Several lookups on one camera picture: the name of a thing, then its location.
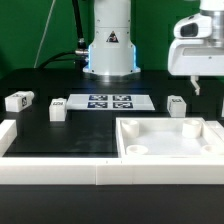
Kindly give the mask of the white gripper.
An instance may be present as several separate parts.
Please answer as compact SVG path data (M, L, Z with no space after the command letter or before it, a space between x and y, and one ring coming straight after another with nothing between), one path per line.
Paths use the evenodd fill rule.
M200 95L198 76L224 76L224 12L200 12L180 20L174 27L168 54L172 75L191 76Z

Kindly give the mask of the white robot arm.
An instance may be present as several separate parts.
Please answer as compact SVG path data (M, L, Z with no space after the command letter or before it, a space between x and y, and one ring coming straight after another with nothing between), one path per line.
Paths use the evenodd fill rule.
M224 76L224 0L200 0L200 12L180 20L168 53L168 71L188 76ZM131 0L94 0L95 36L83 72L105 82L133 76L136 47L130 40Z

